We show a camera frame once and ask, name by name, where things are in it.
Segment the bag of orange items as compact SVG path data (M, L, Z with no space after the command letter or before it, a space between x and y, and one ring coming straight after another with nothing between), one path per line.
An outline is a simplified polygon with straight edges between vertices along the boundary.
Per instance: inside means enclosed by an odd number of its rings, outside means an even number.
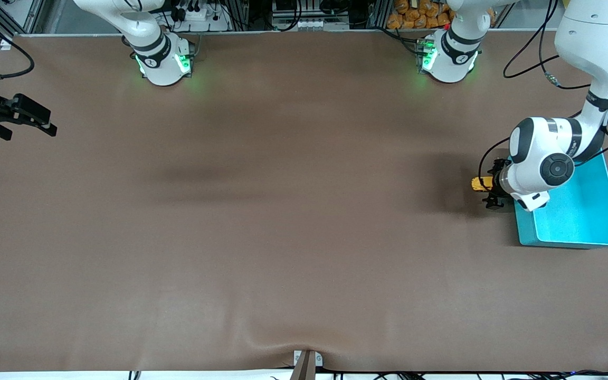
M484 33L496 19L495 8L505 0L391 0L376 26L398 29L454 29Z

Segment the teal plastic storage bin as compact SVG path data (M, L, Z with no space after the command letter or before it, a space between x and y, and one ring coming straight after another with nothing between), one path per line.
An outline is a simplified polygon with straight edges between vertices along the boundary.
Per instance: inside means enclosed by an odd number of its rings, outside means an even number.
M608 247L608 168L600 155L549 193L547 205L527 212L514 202L519 242L525 246Z

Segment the white power strip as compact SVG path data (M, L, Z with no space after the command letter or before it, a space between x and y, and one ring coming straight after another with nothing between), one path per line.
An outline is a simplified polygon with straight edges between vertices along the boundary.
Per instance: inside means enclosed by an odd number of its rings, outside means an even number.
M229 11L217 2L193 0L175 7L166 19L174 32L227 32L234 31Z

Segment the green lit controller board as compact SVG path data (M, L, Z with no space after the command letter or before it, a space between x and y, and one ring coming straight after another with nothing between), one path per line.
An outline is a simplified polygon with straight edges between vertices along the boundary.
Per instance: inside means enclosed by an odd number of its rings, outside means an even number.
M434 61L438 55L436 41L432 35L417 39L415 44L416 63L419 72L422 74L430 73Z

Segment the white connector block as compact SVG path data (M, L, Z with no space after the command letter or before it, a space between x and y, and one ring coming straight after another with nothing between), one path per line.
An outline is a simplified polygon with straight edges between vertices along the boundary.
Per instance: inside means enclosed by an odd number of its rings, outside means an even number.
M324 19L306 18L297 23L298 31L330 31L336 26L335 22Z

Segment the brown table mat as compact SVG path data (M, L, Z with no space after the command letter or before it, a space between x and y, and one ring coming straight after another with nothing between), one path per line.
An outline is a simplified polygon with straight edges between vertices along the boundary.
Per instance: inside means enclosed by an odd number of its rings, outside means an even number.
M526 38L447 85L379 32L206 35L165 88L118 36L18 38L0 94L58 134L0 139L0 371L608 371L608 248L521 246L470 189L584 102L502 77Z

